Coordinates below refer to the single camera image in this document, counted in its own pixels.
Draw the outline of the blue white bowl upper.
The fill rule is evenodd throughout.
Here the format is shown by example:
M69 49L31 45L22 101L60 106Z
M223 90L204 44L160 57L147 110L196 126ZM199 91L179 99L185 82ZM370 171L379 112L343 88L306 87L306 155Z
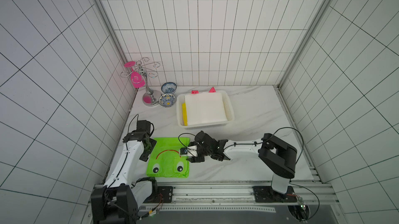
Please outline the blue white bowl upper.
M173 82L167 82L161 86L161 91L163 94L174 94L176 89L177 85Z

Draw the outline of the yellow raincoat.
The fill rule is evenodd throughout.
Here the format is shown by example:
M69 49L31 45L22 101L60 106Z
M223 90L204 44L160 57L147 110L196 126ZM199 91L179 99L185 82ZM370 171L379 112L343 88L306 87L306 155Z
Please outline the yellow raincoat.
M187 120L187 108L186 108L186 104L185 103L183 103L181 105L181 112L182 112L182 118L183 118L183 125L187 126L187 122L188 122L188 120Z

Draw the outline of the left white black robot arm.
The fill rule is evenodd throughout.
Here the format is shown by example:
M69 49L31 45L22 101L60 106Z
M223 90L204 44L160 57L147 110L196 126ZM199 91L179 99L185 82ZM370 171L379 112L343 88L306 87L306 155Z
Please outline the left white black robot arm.
M140 216L139 210L145 200L158 197L157 182L154 177L147 177L133 183L133 177L138 162L146 162L156 145L151 138L153 131L152 123L141 120L123 138L122 154L114 171L101 188L94 188L91 193L94 224L135 224L149 216Z

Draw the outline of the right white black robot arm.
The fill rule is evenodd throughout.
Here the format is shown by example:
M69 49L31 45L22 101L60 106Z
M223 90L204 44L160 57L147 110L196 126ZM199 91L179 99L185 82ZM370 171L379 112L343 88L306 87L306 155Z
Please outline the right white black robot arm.
M207 156L221 162L238 158L259 159L273 172L271 190L278 194L288 192L297 164L297 149L275 133L266 133L258 140L233 141L216 140L201 131L179 150L179 154L186 156L190 163L204 162Z

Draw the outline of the white raincoat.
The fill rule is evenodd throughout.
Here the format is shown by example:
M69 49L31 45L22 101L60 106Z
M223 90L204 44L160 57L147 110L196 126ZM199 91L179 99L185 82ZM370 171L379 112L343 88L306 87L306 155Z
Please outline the white raincoat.
M227 121L221 93L185 95L187 125L211 124Z

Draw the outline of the blue white bowl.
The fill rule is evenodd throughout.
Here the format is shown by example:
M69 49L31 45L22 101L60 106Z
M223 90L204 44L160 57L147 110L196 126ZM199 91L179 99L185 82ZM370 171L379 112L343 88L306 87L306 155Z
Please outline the blue white bowl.
M159 98L159 105L165 108L172 107L176 102L176 97L173 94L163 94Z
M163 94L174 94L176 89L177 85L173 82L167 82L161 86L161 91Z

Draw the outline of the silver glass holder stand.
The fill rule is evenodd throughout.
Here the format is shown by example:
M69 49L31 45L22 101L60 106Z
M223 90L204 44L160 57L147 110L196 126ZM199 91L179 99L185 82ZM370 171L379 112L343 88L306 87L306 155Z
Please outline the silver glass holder stand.
M145 92L143 94L142 101L146 106L156 106L159 104L161 92L150 88L149 79L157 78L159 76L156 68L159 68L161 64L159 62L151 61L149 57L141 58L135 62L136 66L139 68L138 71L141 73L145 81L145 86L143 87ZM120 74L120 77L128 78L124 76L126 71L127 69L125 68L125 71Z

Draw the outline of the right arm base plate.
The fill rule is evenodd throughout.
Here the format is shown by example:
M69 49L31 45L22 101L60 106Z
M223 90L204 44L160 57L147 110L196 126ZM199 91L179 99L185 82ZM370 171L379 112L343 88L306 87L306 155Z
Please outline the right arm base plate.
M297 196L292 186L288 186L287 193L274 191L271 186L253 186L256 203L297 203Z

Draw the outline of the pink bunny raincoat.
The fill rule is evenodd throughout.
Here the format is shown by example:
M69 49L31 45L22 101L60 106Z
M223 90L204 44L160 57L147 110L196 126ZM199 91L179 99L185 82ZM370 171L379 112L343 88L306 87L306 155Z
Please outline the pink bunny raincoat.
M195 95L195 94L202 94L202 93L215 93L216 90L214 87L210 88L209 90L205 91L205 90L191 90L191 94Z

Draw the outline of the blue white bowl lower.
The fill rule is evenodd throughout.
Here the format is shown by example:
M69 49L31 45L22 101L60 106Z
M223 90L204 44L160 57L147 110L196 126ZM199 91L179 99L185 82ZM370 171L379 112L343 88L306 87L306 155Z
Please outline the blue white bowl lower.
M165 108L172 107L176 102L176 97L173 94L163 94L159 98L159 105Z

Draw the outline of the green frog raincoat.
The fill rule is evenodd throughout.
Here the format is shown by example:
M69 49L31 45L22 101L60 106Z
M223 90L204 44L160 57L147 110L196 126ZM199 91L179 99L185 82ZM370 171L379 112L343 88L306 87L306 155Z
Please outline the green frog raincoat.
M188 178L189 161L180 155L190 138L155 138L156 145L148 160L146 175L149 177Z

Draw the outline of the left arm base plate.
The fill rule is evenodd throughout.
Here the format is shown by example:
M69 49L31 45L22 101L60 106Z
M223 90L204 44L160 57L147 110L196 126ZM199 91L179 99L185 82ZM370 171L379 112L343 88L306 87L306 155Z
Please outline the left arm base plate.
M158 186L156 191L144 200L144 203L171 203L173 190L172 186Z

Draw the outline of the aluminium mounting rail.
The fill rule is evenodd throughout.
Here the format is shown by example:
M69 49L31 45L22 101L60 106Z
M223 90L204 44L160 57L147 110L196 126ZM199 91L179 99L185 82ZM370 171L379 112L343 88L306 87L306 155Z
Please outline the aluminium mounting rail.
M171 203L143 203L140 208L146 206L162 205L168 207L182 207L189 209L197 206L226 207L226 206L269 206L269 205L336 205L338 198L332 187L328 184L314 181L293 182L292 186L297 196L297 203L256 203L253 194L253 186L271 186L270 182L229 182L229 183L199 183L176 182L157 183L157 186L174 187Z

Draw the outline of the pink wine glass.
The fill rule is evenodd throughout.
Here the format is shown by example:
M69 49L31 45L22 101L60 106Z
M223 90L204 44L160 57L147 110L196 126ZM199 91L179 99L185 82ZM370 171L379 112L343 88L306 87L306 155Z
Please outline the pink wine glass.
M145 81L141 73L138 71L139 68L136 66L135 61L130 61L128 63L125 63L124 68L127 69L124 76L130 78L131 83L135 89L145 86Z

